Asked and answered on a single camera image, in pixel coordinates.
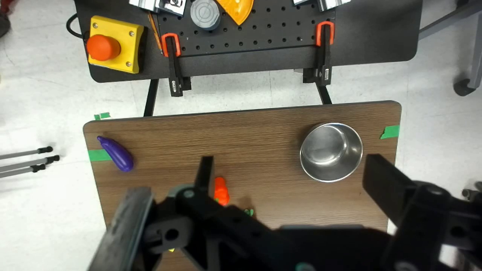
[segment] clamp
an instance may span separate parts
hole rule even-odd
[[[191,89],[191,80],[182,77],[178,57],[180,42],[175,33],[163,33],[160,37],[162,54],[168,58],[168,87],[171,96],[182,96],[182,90]]]
[[[331,55],[329,46],[334,43],[334,22],[320,21],[314,28],[316,57],[314,68],[302,69],[302,81],[314,83],[322,104],[331,104],[326,84],[331,83]]]

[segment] white floor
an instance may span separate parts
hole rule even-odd
[[[453,10],[426,0],[421,24]],[[0,39],[0,152],[53,144],[46,171],[0,180],[0,269],[84,269],[103,232],[81,128],[93,114],[136,117],[145,81],[97,84],[81,42],[64,31],[72,1],[19,0]],[[451,81],[469,69],[474,19],[418,45],[410,61],[334,69],[334,102],[401,104],[397,167],[453,192],[482,177],[482,90],[459,98]],[[191,98],[172,99],[162,81],[154,114],[317,104],[293,71],[192,78]]]

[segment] metal bowl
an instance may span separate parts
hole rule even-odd
[[[302,170],[314,180],[337,182],[359,164],[362,143],[358,132],[344,123],[323,123],[310,131],[299,149]]]

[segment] yellow box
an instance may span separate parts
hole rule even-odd
[[[138,43],[144,27],[105,16],[91,16],[90,36],[102,34],[120,43],[120,54],[109,60],[96,60],[88,55],[88,63],[129,74],[138,74]]]

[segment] wooden board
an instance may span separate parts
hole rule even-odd
[[[395,138],[379,135],[398,119],[398,104],[368,102],[100,120],[88,122],[84,137],[88,149],[99,149],[96,135],[111,137],[135,158],[130,173],[109,161],[91,164],[106,223],[129,188],[150,186],[160,200],[177,185],[192,183],[200,156],[213,155],[231,203],[252,206],[270,227],[349,223],[385,229],[386,218],[361,186],[364,158],[344,180],[320,183],[302,171],[297,152],[314,125],[343,122],[358,131],[364,153],[394,162]]]

